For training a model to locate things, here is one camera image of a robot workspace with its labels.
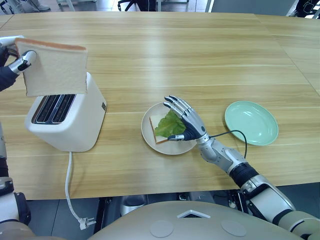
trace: robot finger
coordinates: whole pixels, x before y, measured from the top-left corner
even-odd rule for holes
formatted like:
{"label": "robot finger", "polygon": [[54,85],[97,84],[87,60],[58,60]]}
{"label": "robot finger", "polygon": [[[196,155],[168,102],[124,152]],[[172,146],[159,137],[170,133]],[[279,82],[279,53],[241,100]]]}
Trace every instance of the robot finger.
{"label": "robot finger", "polygon": [[168,137],[168,141],[181,141],[184,139],[185,139],[185,136],[183,134],[171,135]]}
{"label": "robot finger", "polygon": [[181,112],[184,112],[185,110],[187,110],[187,108],[183,104],[180,104],[175,97],[165,96],[164,99],[170,102],[173,106],[175,106]]}
{"label": "robot finger", "polygon": [[192,108],[189,103],[187,103],[185,100],[183,100],[180,97],[176,97],[176,96],[172,96],[172,95],[169,95],[169,97],[173,98],[175,101],[177,101],[180,105],[184,106],[186,109]]}
{"label": "robot finger", "polygon": [[177,107],[175,107],[172,103],[170,102],[163,102],[163,105],[165,105],[167,108],[171,109],[172,111],[174,111],[174,113],[181,119],[182,115],[184,114],[183,111],[181,111],[180,109],[178,109]]}

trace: green lettuce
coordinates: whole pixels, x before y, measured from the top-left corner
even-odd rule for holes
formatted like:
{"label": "green lettuce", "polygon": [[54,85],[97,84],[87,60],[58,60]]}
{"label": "green lettuce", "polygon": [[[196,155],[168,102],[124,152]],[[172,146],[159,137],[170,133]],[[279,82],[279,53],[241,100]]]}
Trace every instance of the green lettuce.
{"label": "green lettuce", "polygon": [[158,126],[154,129],[156,136],[163,136],[165,138],[171,135],[182,134],[186,130],[186,126],[179,119],[179,117],[170,110],[164,118],[162,118]]}

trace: wooden table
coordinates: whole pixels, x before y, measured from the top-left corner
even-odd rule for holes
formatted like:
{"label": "wooden table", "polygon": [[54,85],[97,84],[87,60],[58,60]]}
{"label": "wooden table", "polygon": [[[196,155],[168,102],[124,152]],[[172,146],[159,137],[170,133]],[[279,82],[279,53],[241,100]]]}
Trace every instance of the wooden table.
{"label": "wooden table", "polygon": [[[237,188],[195,147],[167,156],[141,136],[145,111],[172,94],[186,99],[209,133],[227,130],[226,107],[266,107],[277,140],[249,146],[247,160],[275,185],[320,181],[320,24],[316,19],[230,13],[53,12],[0,16],[1,36],[88,49],[87,69],[108,102],[98,141],[74,154],[73,198]],[[9,173],[27,199],[61,199],[68,153],[24,127],[34,98],[23,79],[0,93]],[[232,135],[219,140],[244,151]]]}

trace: toaster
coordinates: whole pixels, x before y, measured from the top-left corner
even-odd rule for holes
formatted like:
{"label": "toaster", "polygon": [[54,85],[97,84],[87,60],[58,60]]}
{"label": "toaster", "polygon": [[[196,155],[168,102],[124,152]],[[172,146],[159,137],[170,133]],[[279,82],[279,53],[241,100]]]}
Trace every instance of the toaster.
{"label": "toaster", "polygon": [[90,150],[97,141],[107,102],[89,72],[86,85],[86,94],[38,96],[25,118],[25,127],[61,151]]}

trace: light green plate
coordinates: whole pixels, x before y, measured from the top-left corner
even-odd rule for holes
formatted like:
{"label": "light green plate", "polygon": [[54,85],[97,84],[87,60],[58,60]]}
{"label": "light green plate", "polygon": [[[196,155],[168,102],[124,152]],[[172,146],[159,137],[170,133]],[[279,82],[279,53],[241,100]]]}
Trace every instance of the light green plate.
{"label": "light green plate", "polygon": [[[278,137],[279,128],[275,117],[263,106],[252,101],[236,101],[224,113],[227,127],[244,133],[248,144],[264,146]],[[239,132],[232,132],[238,139],[245,141]]]}

